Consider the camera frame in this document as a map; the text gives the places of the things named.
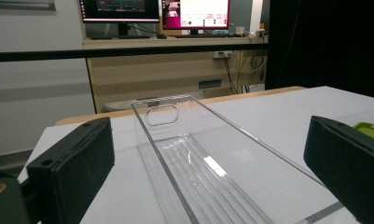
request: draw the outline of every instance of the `keyboard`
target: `keyboard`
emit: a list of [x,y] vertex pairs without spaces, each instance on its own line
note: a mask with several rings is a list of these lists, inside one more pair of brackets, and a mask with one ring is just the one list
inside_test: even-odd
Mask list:
[[227,35],[175,35],[175,38],[217,38],[228,37]]
[[92,36],[90,39],[92,40],[104,40],[104,39],[148,39],[150,36],[148,35],[116,35],[116,36]]

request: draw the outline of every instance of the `power outlet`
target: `power outlet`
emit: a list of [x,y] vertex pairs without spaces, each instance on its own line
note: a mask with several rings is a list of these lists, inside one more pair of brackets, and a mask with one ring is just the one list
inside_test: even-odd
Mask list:
[[213,58],[230,58],[233,54],[232,50],[221,50],[221,51],[214,51]]

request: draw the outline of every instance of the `tray handle cutout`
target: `tray handle cutout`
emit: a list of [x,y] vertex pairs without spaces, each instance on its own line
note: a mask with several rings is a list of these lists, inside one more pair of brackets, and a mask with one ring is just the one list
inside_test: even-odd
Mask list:
[[[163,116],[160,116],[160,117],[150,116],[151,112],[156,112],[158,110],[167,110],[167,109],[171,109],[174,111],[172,118],[167,118]],[[164,124],[171,124],[171,123],[176,122],[178,120],[178,117],[179,117],[179,112],[178,112],[178,108],[175,105],[158,105],[158,106],[149,108],[145,112],[145,122],[149,126],[160,126]]]

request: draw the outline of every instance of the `wooden desk edge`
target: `wooden desk edge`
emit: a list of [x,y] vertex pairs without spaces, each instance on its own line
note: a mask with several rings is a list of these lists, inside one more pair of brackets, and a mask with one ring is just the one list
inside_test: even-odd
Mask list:
[[[220,96],[215,98],[207,98],[201,100],[204,104],[210,104],[210,103],[217,103],[217,102],[223,102],[228,100],[237,100],[237,99],[243,99],[248,97],[257,97],[257,96],[264,96],[264,95],[272,95],[272,94],[278,94],[288,91],[299,91],[304,90],[306,88],[300,87],[300,86],[293,86],[293,87],[284,87],[274,90],[267,90],[267,91],[253,91],[243,94],[237,94],[237,95],[227,95],[227,96]],[[67,118],[67,119],[61,119],[55,123],[55,125],[64,125],[64,124],[72,124],[72,123],[82,123],[87,122],[93,119],[99,119],[104,117],[109,118],[118,118],[118,117],[124,117],[132,115],[133,111],[130,110],[120,110],[120,111],[114,111],[114,112],[107,112],[102,114],[94,114],[94,115],[86,115],[86,116],[80,116],[80,117],[73,117],[73,118]]]

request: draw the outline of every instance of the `desk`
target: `desk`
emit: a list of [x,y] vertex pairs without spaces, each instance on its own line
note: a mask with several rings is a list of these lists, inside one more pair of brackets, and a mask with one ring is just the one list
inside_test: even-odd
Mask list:
[[[312,115],[353,126],[374,123],[374,98],[329,87],[207,103],[290,160],[309,169],[302,155]],[[163,223],[139,153],[132,116],[113,118],[116,165],[91,204],[82,223]],[[29,161],[70,133],[80,123],[48,127]],[[20,181],[27,178],[22,171]],[[319,223],[357,223],[342,208]]]
[[[227,67],[222,58],[213,59],[212,51],[196,52],[210,46],[234,46],[235,50],[254,49],[267,43],[263,38],[190,38],[190,39],[122,39],[85,40],[83,47],[92,49],[149,49],[153,47],[187,48],[186,52],[122,57],[87,58],[92,95],[97,113],[104,112],[104,104],[152,97],[205,91],[208,97],[231,94]],[[264,49],[254,51],[266,55]],[[240,51],[229,58],[229,75],[234,85],[239,78],[243,85],[265,82],[265,59],[262,68],[250,66],[253,52]]]

